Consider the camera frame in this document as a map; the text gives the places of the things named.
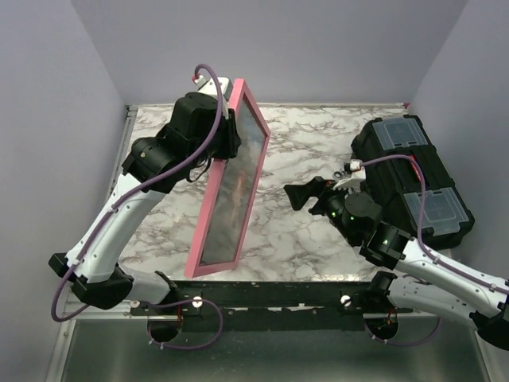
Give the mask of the pink picture frame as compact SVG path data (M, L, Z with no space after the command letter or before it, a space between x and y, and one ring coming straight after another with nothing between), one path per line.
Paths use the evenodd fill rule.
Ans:
M184 270L191 279L237 266L270 140L244 79L234 81L228 106L235 112L241 145L235 158L212 162Z

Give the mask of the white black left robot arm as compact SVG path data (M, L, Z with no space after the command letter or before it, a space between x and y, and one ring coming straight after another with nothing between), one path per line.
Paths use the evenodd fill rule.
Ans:
M177 296L169 279L158 271L125 271L119 256L178 182L189 181L195 168L208 168L214 159L234 158L239 145L235 113L221 91L181 97L156 135L133 143L93 225L71 250L53 254L49 266L85 306L109 310L130 299L148 302L159 314L170 313Z

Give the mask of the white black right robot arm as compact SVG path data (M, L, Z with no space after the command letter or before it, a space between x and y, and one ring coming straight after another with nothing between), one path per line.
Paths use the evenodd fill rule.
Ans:
M365 192L350 193L315 177L283 188L293 210L316 198L312 215L325 216L369 263L385 267L382 282L366 292L367 305L421 310L460 322L490 345L508 348L508 281L444 256L382 220L382 208Z

